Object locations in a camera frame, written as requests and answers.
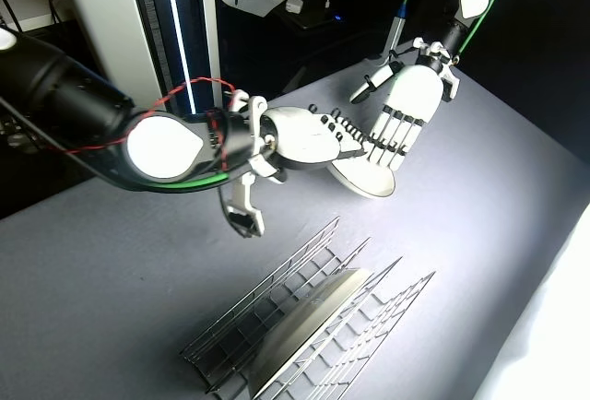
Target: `dark background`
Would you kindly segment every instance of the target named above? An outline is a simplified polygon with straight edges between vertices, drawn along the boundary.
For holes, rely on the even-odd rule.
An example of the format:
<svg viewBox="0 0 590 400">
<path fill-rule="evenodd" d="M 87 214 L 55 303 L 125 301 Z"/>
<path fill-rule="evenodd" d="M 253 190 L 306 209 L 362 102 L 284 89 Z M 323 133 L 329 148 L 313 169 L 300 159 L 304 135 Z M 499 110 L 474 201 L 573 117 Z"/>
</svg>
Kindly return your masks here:
<svg viewBox="0 0 590 400">
<path fill-rule="evenodd" d="M 240 88 L 272 99 L 283 94 L 303 67 L 298 86 L 381 51 L 400 2 L 331 0 L 332 12 L 343 20 L 305 32 L 278 14 L 256 18 L 219 2 L 222 74 Z M 410 0 L 403 39 L 423 35 L 440 15 L 442 2 Z M 590 162 L 590 109 L 585 99 L 589 7 L 590 0 L 497 0 L 459 65 L 586 162 Z M 88 48 L 82 48 L 82 34 L 72 30 L 70 37 L 76 39 L 60 40 L 60 30 L 34 34 L 92 65 Z M 0 161 L 0 217 L 88 177 L 59 155 L 25 155 L 3 140 Z"/>
</svg>

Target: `gray table surface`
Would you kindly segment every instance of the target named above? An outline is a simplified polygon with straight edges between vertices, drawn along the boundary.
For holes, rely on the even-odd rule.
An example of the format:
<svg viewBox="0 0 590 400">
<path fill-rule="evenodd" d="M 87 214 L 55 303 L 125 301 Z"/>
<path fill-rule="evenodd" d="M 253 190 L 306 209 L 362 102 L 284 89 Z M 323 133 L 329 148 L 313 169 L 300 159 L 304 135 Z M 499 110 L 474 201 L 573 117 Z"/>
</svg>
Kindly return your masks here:
<svg viewBox="0 0 590 400">
<path fill-rule="evenodd" d="M 369 63 L 274 106 L 339 106 L 370 127 L 383 91 L 347 96 Z M 259 182 L 263 239 L 226 226 L 215 192 L 83 183 L 0 222 L 0 398 L 200 398 L 178 352 L 334 216 L 335 249 L 403 255 L 400 288 L 437 274 L 348 398 L 467 399 L 590 199 L 590 170 L 467 76 L 397 175 L 367 200 L 327 171 Z"/>
</svg>

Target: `spare robotic hand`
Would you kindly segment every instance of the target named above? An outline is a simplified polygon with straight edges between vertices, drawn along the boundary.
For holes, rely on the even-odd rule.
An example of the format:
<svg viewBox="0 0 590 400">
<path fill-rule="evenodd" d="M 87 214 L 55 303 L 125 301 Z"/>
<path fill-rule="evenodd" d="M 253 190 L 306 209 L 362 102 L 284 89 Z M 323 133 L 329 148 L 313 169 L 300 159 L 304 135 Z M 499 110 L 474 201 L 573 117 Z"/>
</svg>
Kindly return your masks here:
<svg viewBox="0 0 590 400">
<path fill-rule="evenodd" d="M 232 182 L 231 198 L 221 203 L 243 237 L 265 231 L 250 201 L 257 176 L 283 183 L 285 169 L 322 168 L 364 154 L 315 107 L 269 110 L 264 98 L 241 90 L 233 91 L 227 110 L 182 118 L 139 110 L 56 48 L 1 27 L 0 105 L 37 143 L 125 190 L 193 193 Z"/>
<path fill-rule="evenodd" d="M 330 171 L 337 179 L 365 196 L 388 196 L 394 191 L 394 172 L 422 128 L 436 113 L 441 100 L 450 101 L 456 96 L 459 79 L 451 68 L 459 62 L 460 53 L 492 2 L 450 0 L 448 13 L 441 16 L 440 26 L 431 33 L 429 41 L 413 41 L 413 49 L 418 50 L 414 65 L 405 65 L 395 52 L 406 20 L 406 4 L 402 4 L 382 53 L 385 63 L 372 75 L 366 75 L 350 96 L 350 102 L 361 103 L 391 80 L 383 110 L 363 143 L 367 154 L 333 162 Z"/>
</svg>

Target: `white shelf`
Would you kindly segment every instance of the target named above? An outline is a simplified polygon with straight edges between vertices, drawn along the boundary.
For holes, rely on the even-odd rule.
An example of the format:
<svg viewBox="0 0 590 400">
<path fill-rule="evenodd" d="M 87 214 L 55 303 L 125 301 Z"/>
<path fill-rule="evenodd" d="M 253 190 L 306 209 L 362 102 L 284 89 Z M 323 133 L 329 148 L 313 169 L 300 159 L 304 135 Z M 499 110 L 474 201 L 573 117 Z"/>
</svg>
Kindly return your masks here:
<svg viewBox="0 0 590 400">
<path fill-rule="evenodd" d="M 12 6 L 23 31 L 39 29 L 53 24 L 47 0 L 8 0 L 8 2 Z M 69 0 L 54 0 L 53 5 L 62 20 L 74 18 L 74 10 Z M 13 20 L 2 2 L 0 2 L 0 13 L 2 13 L 8 27 L 15 29 Z"/>
</svg>

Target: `dish rack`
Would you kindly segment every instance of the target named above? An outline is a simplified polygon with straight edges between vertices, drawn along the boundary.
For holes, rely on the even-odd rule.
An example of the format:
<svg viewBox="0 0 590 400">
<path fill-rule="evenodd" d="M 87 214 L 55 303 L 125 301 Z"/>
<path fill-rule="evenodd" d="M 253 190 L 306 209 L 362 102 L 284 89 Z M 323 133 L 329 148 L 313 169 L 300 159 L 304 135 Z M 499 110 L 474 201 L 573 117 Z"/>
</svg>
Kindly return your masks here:
<svg viewBox="0 0 590 400">
<path fill-rule="evenodd" d="M 286 262 L 188 345 L 181 355 L 196 369 L 207 394 L 218 400 L 249 400 L 248 365 L 266 333 L 324 278 L 350 265 L 367 246 L 348 256 L 330 242 L 339 218 L 309 239 Z M 262 394 L 263 400 L 339 399 L 359 377 L 434 273 L 383 300 L 376 289 L 399 259 L 373 275 L 322 335 Z"/>
</svg>

